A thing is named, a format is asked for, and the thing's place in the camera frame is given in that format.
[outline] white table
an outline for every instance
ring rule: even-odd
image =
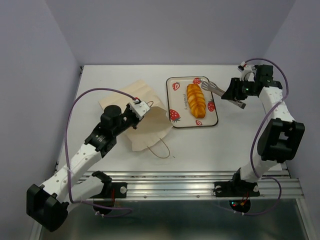
[[[220,88],[227,89],[232,77],[240,75],[235,65],[86,65],[77,96],[92,88],[121,89],[143,79],[167,103],[166,80],[170,77],[206,76]],[[111,93],[95,91],[78,102],[68,130],[69,154],[72,157],[100,121],[98,101]],[[148,149],[132,152],[129,139],[120,135],[117,145],[91,171],[119,172],[200,172],[236,171],[249,161],[250,147],[264,109],[257,97],[249,97],[245,109],[214,96],[219,123],[213,127],[172,128],[164,141],[170,147],[168,159],[155,157]],[[164,155],[166,148],[157,143],[154,151]],[[58,169],[66,163],[64,149]],[[281,165],[273,171],[280,171]]]

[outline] brown paper bag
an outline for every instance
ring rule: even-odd
[[[132,142],[132,151],[141,151],[149,148],[164,138],[172,128],[172,123],[167,118],[167,110],[161,102],[156,92],[143,80],[138,80],[133,84],[121,89],[121,91],[138,97],[141,101],[152,104],[150,111],[138,124],[137,129],[129,128],[124,132]],[[122,111],[130,99],[121,94],[113,93],[99,101],[104,110],[108,105],[118,105]]]

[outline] tongs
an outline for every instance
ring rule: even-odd
[[[212,81],[207,82],[207,81],[201,80],[201,88],[205,91],[210,91],[214,94],[217,94],[220,97],[225,93],[225,91],[223,91],[221,88],[219,88],[217,86],[217,84],[215,84]],[[235,100],[235,101],[228,100],[228,101],[230,103],[233,103],[234,105],[237,105],[241,109],[244,109],[246,107],[246,104],[242,101],[238,101],[238,100]]]

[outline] bread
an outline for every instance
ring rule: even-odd
[[[205,96],[198,84],[189,84],[186,87],[186,96],[191,114],[196,119],[203,119],[206,116]]]

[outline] tray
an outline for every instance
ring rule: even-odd
[[[170,120],[175,128],[212,127],[218,123],[218,115],[212,92],[202,89],[206,111],[204,118],[195,118],[190,111],[187,99],[187,86],[209,82],[205,76],[171,77],[166,81]]]

